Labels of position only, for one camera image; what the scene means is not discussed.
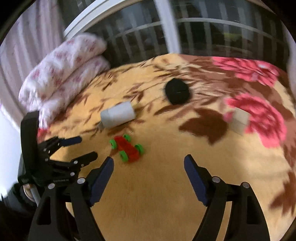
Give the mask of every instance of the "toy car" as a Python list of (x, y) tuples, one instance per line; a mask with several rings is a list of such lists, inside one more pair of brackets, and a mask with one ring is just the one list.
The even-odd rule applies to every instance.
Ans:
[(144, 153), (144, 149), (140, 144), (133, 147), (130, 141), (131, 137), (129, 135), (116, 136), (110, 140), (112, 149), (119, 149), (119, 155), (123, 162), (136, 161)]

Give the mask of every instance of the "white cylinder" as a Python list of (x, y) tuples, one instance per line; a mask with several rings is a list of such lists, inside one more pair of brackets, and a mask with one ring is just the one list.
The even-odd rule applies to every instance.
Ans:
[(131, 102), (123, 102), (101, 112), (100, 129), (110, 129), (136, 118)]

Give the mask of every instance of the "bed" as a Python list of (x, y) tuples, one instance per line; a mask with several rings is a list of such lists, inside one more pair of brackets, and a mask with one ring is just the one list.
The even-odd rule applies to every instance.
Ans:
[[(165, 83), (183, 79), (191, 98), (170, 105)], [(99, 130), (100, 112), (131, 101), (137, 118), (110, 130)], [(227, 183), (249, 182), (265, 215), (272, 241), (279, 241), (295, 218), (295, 100), (287, 74), (255, 60), (167, 54), (111, 69), (97, 76), (60, 114), (48, 133), (81, 135), (75, 147), (52, 158), (69, 160), (96, 151), (107, 156), (114, 173), (101, 201), (92, 207), (106, 240), (192, 240), (206, 207), (198, 202), (184, 171), (191, 154), (199, 166)], [(229, 129), (235, 107), (251, 114), (246, 133)], [(109, 140), (129, 134), (145, 154), (123, 163)], [(217, 240), (223, 240), (230, 215), (228, 203)]]

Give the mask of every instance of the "black cap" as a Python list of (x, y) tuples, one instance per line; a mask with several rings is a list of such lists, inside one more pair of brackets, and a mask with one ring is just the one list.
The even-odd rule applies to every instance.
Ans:
[(172, 79), (165, 85), (165, 95), (171, 104), (184, 104), (190, 98), (189, 87), (181, 79)]

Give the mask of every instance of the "black robotic claw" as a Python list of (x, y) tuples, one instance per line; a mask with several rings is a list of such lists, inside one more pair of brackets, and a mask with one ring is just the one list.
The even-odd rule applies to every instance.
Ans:
[(78, 144), (80, 136), (69, 139), (53, 137), (37, 144), (39, 112), (28, 113), (21, 122), (22, 156), (18, 181), (24, 185), (46, 187), (50, 183), (66, 186), (75, 181), (81, 168), (98, 158), (96, 152), (77, 157), (70, 162), (51, 160), (50, 156), (63, 146)]
[(270, 241), (260, 204), (250, 184), (227, 184), (199, 167), (191, 155), (184, 159), (184, 168), (199, 201), (207, 206), (193, 241), (215, 241), (226, 202), (232, 202), (224, 241)]
[[(107, 157), (100, 168), (86, 178), (79, 178), (81, 167), (97, 159), (96, 152), (74, 158), (70, 162), (50, 159), (61, 146), (81, 142), (81, 137), (53, 137), (37, 144), (38, 112), (28, 113), (21, 123), (22, 157), (20, 184), (35, 184), (40, 203), (35, 212), (28, 241), (105, 241), (90, 208), (99, 202), (113, 173), (114, 162)], [(232, 202), (224, 241), (270, 241), (259, 202), (248, 183), (227, 184), (199, 167), (191, 155), (184, 159), (184, 168), (199, 201), (207, 206), (193, 241), (215, 241), (222, 223), (226, 202)], [(69, 214), (71, 202), (75, 218)]]

